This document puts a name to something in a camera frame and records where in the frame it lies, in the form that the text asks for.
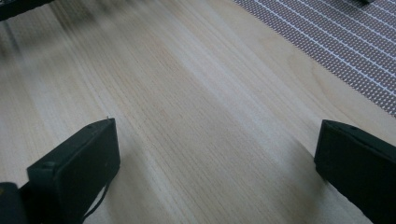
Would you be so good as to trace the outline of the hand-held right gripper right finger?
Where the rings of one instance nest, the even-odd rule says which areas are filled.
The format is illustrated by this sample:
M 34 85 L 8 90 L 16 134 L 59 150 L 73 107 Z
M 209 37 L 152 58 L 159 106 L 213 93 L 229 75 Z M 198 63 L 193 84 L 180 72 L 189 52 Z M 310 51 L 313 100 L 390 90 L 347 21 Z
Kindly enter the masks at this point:
M 351 125 L 321 123 L 317 172 L 374 224 L 396 224 L 396 147 Z

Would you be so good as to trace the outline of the brown woven mesh mat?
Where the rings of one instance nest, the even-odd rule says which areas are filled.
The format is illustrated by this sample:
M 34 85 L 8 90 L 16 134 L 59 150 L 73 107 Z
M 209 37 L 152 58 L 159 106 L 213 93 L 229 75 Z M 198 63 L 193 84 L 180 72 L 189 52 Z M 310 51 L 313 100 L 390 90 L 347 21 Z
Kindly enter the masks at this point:
M 396 118 L 396 0 L 234 0 Z

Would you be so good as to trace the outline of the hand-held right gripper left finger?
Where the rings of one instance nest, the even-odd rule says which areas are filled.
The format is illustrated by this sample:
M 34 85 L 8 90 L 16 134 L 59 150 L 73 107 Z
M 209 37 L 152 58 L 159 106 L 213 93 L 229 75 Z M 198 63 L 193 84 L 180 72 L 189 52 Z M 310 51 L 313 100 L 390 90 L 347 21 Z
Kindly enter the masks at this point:
M 89 124 L 27 168 L 21 188 L 32 224 L 82 224 L 120 169 L 116 121 Z

